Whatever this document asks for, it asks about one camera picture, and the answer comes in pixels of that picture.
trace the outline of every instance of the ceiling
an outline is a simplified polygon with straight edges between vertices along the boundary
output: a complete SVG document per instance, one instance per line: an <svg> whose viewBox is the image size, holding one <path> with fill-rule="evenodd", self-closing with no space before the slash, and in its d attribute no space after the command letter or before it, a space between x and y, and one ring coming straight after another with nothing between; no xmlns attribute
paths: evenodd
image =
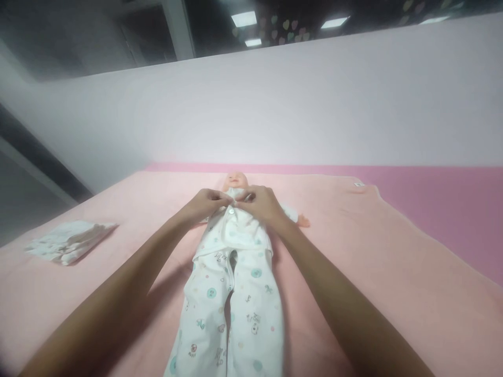
<svg viewBox="0 0 503 377"><path fill-rule="evenodd" d="M185 0L197 57L253 48L417 25L438 17L465 17L503 10L501 0ZM236 27L231 16L255 12L257 23ZM345 18L322 29L327 20Z"/></svg>
<svg viewBox="0 0 503 377"><path fill-rule="evenodd" d="M0 50L46 81L499 11L503 0L0 0Z"/></svg>

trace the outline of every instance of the baby doll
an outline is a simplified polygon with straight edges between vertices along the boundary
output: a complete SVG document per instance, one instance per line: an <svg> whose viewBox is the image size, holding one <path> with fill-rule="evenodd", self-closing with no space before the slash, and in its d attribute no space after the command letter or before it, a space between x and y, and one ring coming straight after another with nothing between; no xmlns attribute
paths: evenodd
<svg viewBox="0 0 503 377"><path fill-rule="evenodd" d="M234 172L222 191L234 198L247 187L246 176ZM299 226L310 226L282 207ZM208 219L165 377L282 376L283 315L271 260L265 227L248 212L231 205ZM227 346L224 306L232 290Z"/></svg>

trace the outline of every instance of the bed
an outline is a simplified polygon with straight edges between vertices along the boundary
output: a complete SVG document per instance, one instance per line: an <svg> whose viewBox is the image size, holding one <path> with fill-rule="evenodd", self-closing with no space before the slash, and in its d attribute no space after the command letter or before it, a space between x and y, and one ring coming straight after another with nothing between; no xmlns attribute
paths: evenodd
<svg viewBox="0 0 503 377"><path fill-rule="evenodd" d="M57 326L171 215L202 186L219 188L225 173L236 168L247 173L250 184L273 187L283 203L310 219L306 235L435 375L503 375L501 169L193 164L154 164L0 250L4 368L19 372ZM22 251L30 239L75 219L120 225L69 267ZM162 376L203 230L195 227L176 247L138 321L99 374ZM295 263L272 240L286 321L285 374L353 375Z"/></svg>

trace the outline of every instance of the pink towel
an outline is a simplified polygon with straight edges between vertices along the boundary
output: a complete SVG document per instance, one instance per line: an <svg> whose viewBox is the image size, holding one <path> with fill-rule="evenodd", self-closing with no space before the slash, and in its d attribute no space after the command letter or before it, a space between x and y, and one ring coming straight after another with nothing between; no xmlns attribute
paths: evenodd
<svg viewBox="0 0 503 377"><path fill-rule="evenodd" d="M199 188L224 174L140 172L0 250L0 354L18 372L50 333ZM305 234L378 307L436 376L503 375L503 293L354 178L248 174L311 221ZM75 266L22 252L62 221L120 223ZM182 288L204 227L177 246L144 316L110 364L114 376L161 376L176 336ZM286 375L349 376L351 366L288 252L273 237L286 321Z"/></svg>

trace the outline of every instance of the folded cloth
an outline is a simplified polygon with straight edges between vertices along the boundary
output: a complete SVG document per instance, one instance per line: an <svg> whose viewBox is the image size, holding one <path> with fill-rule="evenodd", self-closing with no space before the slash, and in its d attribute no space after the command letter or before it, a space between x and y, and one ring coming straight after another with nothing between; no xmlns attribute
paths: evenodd
<svg viewBox="0 0 503 377"><path fill-rule="evenodd" d="M49 234L33 240L25 250L45 260L69 265L85 255L117 226L115 223L99 224L81 220L62 223Z"/></svg>

